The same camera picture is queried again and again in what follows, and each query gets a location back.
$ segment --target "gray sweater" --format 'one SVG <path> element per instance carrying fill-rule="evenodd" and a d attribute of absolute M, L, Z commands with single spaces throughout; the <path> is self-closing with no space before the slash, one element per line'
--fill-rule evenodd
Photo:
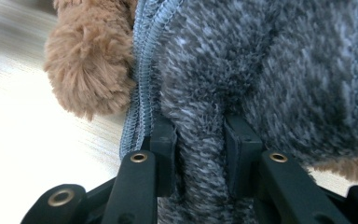
<path fill-rule="evenodd" d="M 227 113 L 303 166 L 358 156 L 358 0 L 141 0 L 136 13 L 120 152 L 140 148 L 156 115 L 176 125 L 161 223 L 256 222 L 252 201 L 227 192 Z"/>

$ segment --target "brown teddy bear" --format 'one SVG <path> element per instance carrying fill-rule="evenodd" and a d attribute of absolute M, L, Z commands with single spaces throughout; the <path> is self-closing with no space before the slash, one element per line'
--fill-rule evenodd
<path fill-rule="evenodd" d="M 137 0 L 54 0 L 58 23 L 46 43 L 45 71 L 59 103 L 92 119 L 130 103 L 132 26 Z"/>

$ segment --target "black plastic bracket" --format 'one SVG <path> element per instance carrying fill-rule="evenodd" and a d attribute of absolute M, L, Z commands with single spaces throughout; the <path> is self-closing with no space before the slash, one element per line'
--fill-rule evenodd
<path fill-rule="evenodd" d="M 169 197 L 173 192 L 176 140 L 176 129 L 172 123 L 166 118 L 157 118 L 149 146 L 158 161 L 158 197 Z"/>
<path fill-rule="evenodd" d="M 124 157 L 104 211 L 103 224 L 157 223 L 156 164 L 154 154 L 145 150 Z"/>
<path fill-rule="evenodd" d="M 22 224 L 76 224 L 87 217 L 87 197 L 83 187 L 59 185 L 46 191 L 28 211 Z"/>
<path fill-rule="evenodd" d="M 260 160 L 263 143 L 245 119 L 226 116 L 227 186 L 234 198 L 251 197 L 253 166 Z"/>
<path fill-rule="evenodd" d="M 350 223 L 291 156 L 265 151 L 258 172 L 260 223 Z"/>

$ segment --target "fuzzy texture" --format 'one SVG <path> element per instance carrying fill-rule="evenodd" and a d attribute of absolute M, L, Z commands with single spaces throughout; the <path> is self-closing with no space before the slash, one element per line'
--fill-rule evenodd
<path fill-rule="evenodd" d="M 355 0 L 181 1 L 146 54 L 154 59 L 150 77 L 141 77 L 150 80 L 146 96 L 133 102 L 151 105 L 138 120 L 161 113 L 178 131 L 177 186 L 159 199 L 161 223 L 256 223 L 252 202 L 227 192 L 226 113 L 244 116 L 268 149 L 304 167 L 351 167 L 358 157 L 357 9 Z M 134 138 L 145 125 L 129 127 Z"/>
<path fill-rule="evenodd" d="M 59 103 L 79 117 L 115 114 L 130 103 L 136 0 L 55 0 L 58 24 L 45 71 Z"/>
<path fill-rule="evenodd" d="M 318 171 L 330 171 L 346 179 L 358 182 L 358 158 L 337 159 L 314 166 Z"/>

